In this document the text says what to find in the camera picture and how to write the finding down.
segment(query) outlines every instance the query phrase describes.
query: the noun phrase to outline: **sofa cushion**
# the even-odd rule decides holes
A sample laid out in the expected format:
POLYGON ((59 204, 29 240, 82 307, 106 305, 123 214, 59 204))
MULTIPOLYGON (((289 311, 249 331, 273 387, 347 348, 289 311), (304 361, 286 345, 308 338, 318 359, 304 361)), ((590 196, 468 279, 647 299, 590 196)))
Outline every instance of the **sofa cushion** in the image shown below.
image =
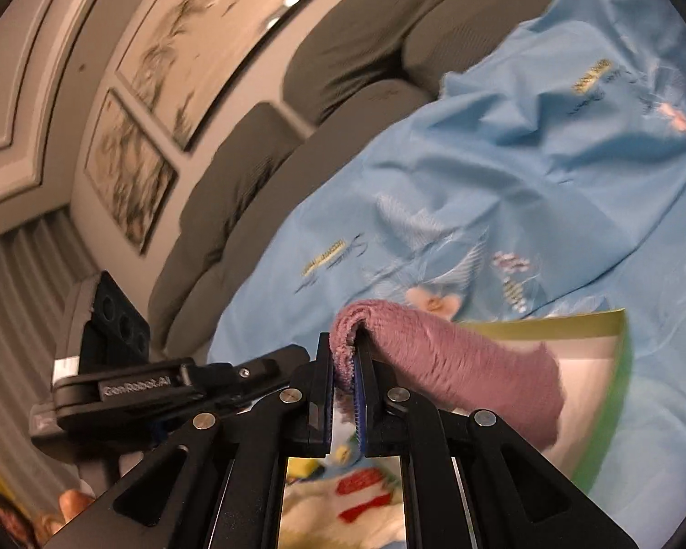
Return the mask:
POLYGON ((319 124, 362 87, 401 76, 404 37, 443 0, 342 0, 289 63, 284 100, 319 124))
MULTIPOLYGON (((371 139, 430 100, 406 82, 384 80, 365 87, 338 108, 282 164, 239 219, 223 257, 201 276, 172 323, 167 354, 189 355, 206 343, 287 215, 371 139)), ((289 270, 289 266, 279 269, 289 270)))
POLYGON ((271 104, 255 105, 219 146, 181 214, 181 234, 150 295, 154 348, 198 278, 219 261, 243 212, 302 139, 271 104))
POLYGON ((551 0, 445 0, 412 29, 404 71, 436 96, 443 75, 462 72, 491 53, 510 31, 539 16, 551 0))

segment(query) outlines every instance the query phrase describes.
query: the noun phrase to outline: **metal screw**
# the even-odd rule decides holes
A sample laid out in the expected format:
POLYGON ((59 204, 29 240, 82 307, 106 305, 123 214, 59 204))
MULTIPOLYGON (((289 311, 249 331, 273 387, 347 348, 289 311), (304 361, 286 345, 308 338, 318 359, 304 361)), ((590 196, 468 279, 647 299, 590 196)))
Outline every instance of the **metal screw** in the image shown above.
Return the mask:
POLYGON ((210 429, 216 424, 216 417, 211 413, 199 413, 193 417, 193 427, 196 429, 210 429))
POLYGON ((479 410, 476 413, 476 423, 481 427, 490 427, 491 425, 495 425, 495 421, 498 420, 489 410, 479 410))
POLYGON ((302 400, 302 392, 297 390, 297 388, 286 388, 279 393, 279 399, 283 403, 291 405, 298 402, 298 400, 302 400))
POLYGON ((406 402, 411 396, 409 390, 407 390, 406 388, 392 388, 388 391, 386 395, 389 397, 389 400, 393 403, 406 402))

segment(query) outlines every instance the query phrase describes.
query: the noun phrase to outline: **blue fabric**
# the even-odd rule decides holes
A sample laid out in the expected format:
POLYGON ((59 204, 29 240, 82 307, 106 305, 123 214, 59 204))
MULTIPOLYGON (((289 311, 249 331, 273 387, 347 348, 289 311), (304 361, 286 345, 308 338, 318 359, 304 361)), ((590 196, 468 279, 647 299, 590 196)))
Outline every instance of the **blue fabric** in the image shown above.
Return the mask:
POLYGON ((423 294, 454 319, 627 308, 633 374, 591 496, 662 546, 686 514, 686 26, 668 0, 554 0, 446 76, 293 211, 210 360, 313 354, 349 302, 423 294))

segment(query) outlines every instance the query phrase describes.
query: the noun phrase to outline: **pink cloth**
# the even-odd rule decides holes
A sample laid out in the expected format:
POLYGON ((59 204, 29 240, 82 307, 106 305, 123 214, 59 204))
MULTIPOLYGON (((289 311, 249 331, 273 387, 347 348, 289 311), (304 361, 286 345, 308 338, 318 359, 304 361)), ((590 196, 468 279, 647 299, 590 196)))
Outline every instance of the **pink cloth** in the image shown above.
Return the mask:
POLYGON ((559 366, 546 345, 516 352, 459 324, 389 301, 357 301, 331 329, 337 384, 353 390, 353 341, 364 328, 400 376, 435 401, 490 409, 539 450, 554 444, 564 406, 559 366))

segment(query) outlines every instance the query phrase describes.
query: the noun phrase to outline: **framed picture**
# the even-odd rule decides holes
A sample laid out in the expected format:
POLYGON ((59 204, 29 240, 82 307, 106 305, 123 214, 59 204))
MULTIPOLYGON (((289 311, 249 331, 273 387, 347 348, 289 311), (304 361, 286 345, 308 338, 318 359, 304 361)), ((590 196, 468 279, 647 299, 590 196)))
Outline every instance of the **framed picture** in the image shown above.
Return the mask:
POLYGON ((119 77, 184 150, 229 87, 307 0, 155 0, 119 77))
POLYGON ((127 241, 144 253, 176 171, 111 91, 104 97, 84 170, 127 241))

